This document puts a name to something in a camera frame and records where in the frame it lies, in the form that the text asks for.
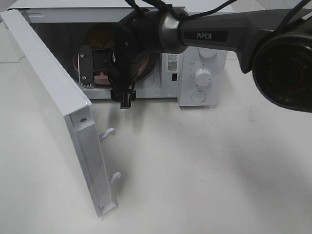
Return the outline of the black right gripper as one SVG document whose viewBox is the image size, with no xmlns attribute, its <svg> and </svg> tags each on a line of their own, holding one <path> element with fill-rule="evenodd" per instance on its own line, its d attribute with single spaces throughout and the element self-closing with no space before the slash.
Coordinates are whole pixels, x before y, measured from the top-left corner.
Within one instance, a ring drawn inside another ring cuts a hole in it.
<svg viewBox="0 0 312 234">
<path fill-rule="evenodd" d="M 136 100 L 135 81 L 141 66 L 141 53 L 116 48 L 94 49 L 94 69 L 104 69 L 113 90 L 112 101 L 119 102 L 121 109 L 129 109 Z"/>
</svg>

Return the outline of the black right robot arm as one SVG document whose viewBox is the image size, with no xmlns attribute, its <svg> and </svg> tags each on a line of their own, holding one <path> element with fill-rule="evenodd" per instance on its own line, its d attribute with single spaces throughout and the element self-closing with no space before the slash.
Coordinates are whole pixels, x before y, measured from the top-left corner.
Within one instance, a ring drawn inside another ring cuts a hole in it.
<svg viewBox="0 0 312 234">
<path fill-rule="evenodd" d="M 177 10 L 132 12 L 113 30 L 114 47 L 93 51 L 95 72 L 105 73 L 112 97 L 129 108 L 148 52 L 181 54 L 188 47 L 233 51 L 243 73 L 252 72 L 260 93 L 280 107 L 312 110 L 310 9 L 261 10 L 196 18 Z"/>
</svg>

